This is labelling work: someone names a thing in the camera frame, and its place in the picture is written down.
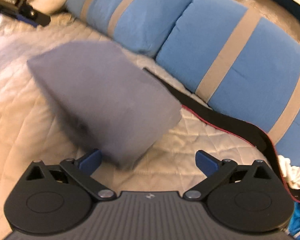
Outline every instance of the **red trim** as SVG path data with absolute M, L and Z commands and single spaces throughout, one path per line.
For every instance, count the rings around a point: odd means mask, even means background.
M 209 126 L 212 126 L 213 128 L 215 128 L 215 129 L 217 129 L 217 130 L 220 130 L 220 131 L 223 131 L 223 132 L 225 132 L 225 133 L 232 134 L 232 135 L 234 135 L 234 136 L 236 136 L 236 137 L 238 137 L 238 138 L 240 138 L 240 139 L 246 141 L 246 142 L 249 143 L 251 146 L 255 147 L 255 145 L 252 145 L 250 142 L 248 142 L 247 140 L 241 138 L 240 136 L 238 136 L 238 135 L 236 135 L 236 134 L 233 134 L 233 133 L 231 133 L 231 132 L 229 132 L 229 131 L 227 131 L 227 130 L 224 130 L 224 129 L 220 128 L 220 127 L 217 127 L 217 126 L 215 126 L 215 125 L 213 125 L 213 124 L 207 122 L 205 119 L 203 119 L 202 117 L 198 116 L 194 111 L 192 111 L 191 109 L 189 109 L 187 106 L 182 105 L 182 108 L 184 108 L 185 110 L 191 112 L 194 116 L 196 116 L 198 119 L 200 119 L 200 120 L 201 120 L 202 122 L 204 122 L 205 124 L 207 124 L 207 125 L 209 125 Z M 275 148 L 275 146 L 274 146 L 274 143 L 272 142 L 272 140 L 271 140 L 270 138 L 269 138 L 269 140 L 271 141 L 272 148 L 273 148 L 275 154 L 278 156 L 277 151 L 276 151 L 276 148 Z M 288 191 L 288 193 L 290 194 L 290 196 L 292 197 L 292 199 L 293 199 L 294 201 L 300 203 L 300 200 L 297 200 L 297 199 L 295 198 L 295 196 L 293 196 L 292 193 L 290 192 L 289 186 L 288 186 L 287 182 L 286 182 L 285 179 L 284 179 L 284 176 L 283 176 L 283 174 L 282 174 L 282 171 L 281 171 L 281 169 L 279 169 L 279 170 L 280 170 L 280 175 L 281 175 L 281 181 L 283 182 L 284 187 L 286 188 L 286 190 Z

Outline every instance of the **metal rivet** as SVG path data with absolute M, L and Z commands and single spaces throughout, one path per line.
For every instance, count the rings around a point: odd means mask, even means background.
M 101 198 L 110 198 L 110 197 L 113 197 L 114 192 L 109 189 L 103 189 L 98 192 L 98 195 Z
M 186 192 L 186 197 L 191 199 L 196 199 L 201 197 L 201 193 L 197 190 L 189 190 Z

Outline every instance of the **blue cushion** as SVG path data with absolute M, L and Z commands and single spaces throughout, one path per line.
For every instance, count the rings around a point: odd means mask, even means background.
M 93 0 L 87 23 L 107 34 L 109 20 L 122 0 Z M 192 0 L 134 0 L 122 14 L 113 39 L 125 48 L 153 57 L 176 20 Z M 67 0 L 67 9 L 80 17 L 85 0 Z
M 247 8 L 233 0 L 194 0 L 176 22 L 156 60 L 195 93 Z M 300 45 L 262 18 L 210 98 L 216 111 L 269 132 L 300 76 Z M 300 164 L 300 111 L 277 150 Z

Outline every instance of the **quilted bedspread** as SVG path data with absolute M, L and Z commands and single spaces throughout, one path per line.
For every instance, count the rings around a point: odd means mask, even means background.
M 300 23 L 284 9 L 270 0 L 249 3 L 300 42 Z M 60 130 L 26 61 L 59 44 L 91 39 L 107 38 L 69 14 L 55 16 L 50 26 L 37 30 L 6 18 L 0 22 L 0 240 L 11 231 L 3 213 L 4 202 L 29 163 L 41 159 L 46 164 L 56 164 L 83 154 Z M 147 66 L 203 104 L 153 60 L 124 52 L 137 66 Z M 104 162 L 92 177 L 117 193 L 176 190 L 182 194 L 205 178 L 194 162 L 199 149 L 239 164 L 265 159 L 247 142 L 205 125 L 183 109 L 180 123 L 157 141 L 133 170 L 122 171 Z

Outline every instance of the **screw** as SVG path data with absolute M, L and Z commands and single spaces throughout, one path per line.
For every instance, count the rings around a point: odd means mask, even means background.
M 155 197 L 155 195 L 153 195 L 152 193 L 149 193 L 148 195 L 146 195 L 146 198 L 148 198 L 148 199 L 152 199 L 154 197 Z
M 98 192 L 98 196 L 101 198 L 111 198 L 113 197 L 114 192 L 109 189 L 103 189 Z
M 190 199 L 196 199 L 201 197 L 201 193 L 197 190 L 189 190 L 186 192 L 186 197 Z

